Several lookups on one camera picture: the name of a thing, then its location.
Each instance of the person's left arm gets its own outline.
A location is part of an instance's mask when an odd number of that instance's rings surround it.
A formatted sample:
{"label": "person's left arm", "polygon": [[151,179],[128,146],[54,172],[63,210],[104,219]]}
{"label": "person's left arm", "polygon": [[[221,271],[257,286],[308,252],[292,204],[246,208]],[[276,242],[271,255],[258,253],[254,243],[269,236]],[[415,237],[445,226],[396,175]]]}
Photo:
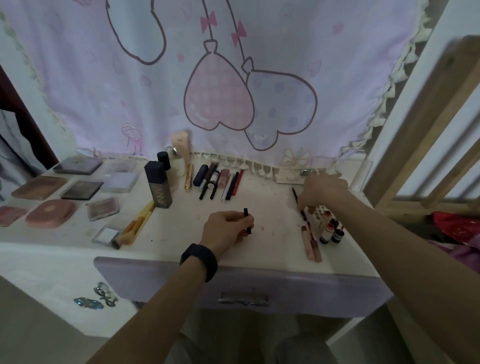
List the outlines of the person's left arm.
{"label": "person's left arm", "polygon": [[[253,217],[242,212],[211,214],[204,225],[200,245],[209,248],[217,261],[235,242],[247,236]],[[87,364],[163,363],[207,277],[203,262],[188,257],[175,274]]]}

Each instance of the wooden bed frame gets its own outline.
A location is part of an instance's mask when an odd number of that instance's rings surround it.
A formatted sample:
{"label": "wooden bed frame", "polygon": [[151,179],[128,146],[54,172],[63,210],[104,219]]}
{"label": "wooden bed frame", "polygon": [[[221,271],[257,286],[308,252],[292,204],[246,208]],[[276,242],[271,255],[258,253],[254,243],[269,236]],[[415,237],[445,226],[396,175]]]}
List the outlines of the wooden bed frame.
{"label": "wooden bed frame", "polygon": [[388,217],[418,222],[433,211],[480,216],[480,196],[468,203],[444,202],[448,192],[480,160],[480,139],[430,194],[420,200],[396,195],[480,83],[480,36],[466,36],[439,59],[402,126],[364,188],[370,203]]}

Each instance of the red pencil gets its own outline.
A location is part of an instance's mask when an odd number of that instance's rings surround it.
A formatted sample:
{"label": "red pencil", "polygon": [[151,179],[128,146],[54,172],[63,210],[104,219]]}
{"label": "red pencil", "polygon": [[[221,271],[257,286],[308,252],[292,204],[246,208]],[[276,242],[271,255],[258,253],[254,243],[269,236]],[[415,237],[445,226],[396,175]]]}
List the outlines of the red pencil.
{"label": "red pencil", "polygon": [[239,184],[240,184],[240,180],[241,180],[241,176],[243,174],[243,171],[244,170],[240,170],[240,174],[239,174],[239,177],[237,178],[237,183],[235,184],[235,188],[233,189],[233,192],[232,192],[232,196],[235,196],[235,194],[237,193],[237,189],[239,187]]}

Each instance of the black wristband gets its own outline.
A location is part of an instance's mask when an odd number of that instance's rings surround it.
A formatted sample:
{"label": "black wristband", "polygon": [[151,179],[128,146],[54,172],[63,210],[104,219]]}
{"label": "black wristband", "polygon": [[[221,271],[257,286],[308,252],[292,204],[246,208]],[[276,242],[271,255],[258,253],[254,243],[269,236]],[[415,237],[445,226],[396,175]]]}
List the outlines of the black wristband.
{"label": "black wristband", "polygon": [[191,255],[200,259],[205,265],[205,268],[207,268],[207,278],[205,279],[205,282],[211,280],[218,269],[218,262],[216,261],[215,254],[213,254],[206,246],[192,244],[181,255],[180,265],[182,265],[182,263]]}

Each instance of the blue polka dot heart balloon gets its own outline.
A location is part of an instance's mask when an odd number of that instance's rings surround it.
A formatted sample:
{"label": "blue polka dot heart balloon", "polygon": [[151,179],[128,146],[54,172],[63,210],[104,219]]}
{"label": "blue polka dot heart balloon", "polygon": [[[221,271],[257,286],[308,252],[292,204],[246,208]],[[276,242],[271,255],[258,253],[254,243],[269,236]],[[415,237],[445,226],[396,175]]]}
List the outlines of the blue polka dot heart balloon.
{"label": "blue polka dot heart balloon", "polygon": [[256,70],[251,57],[242,69],[255,105],[253,122],[245,130],[254,149],[270,149],[279,134],[298,134],[308,128],[318,99],[307,81],[291,73]]}

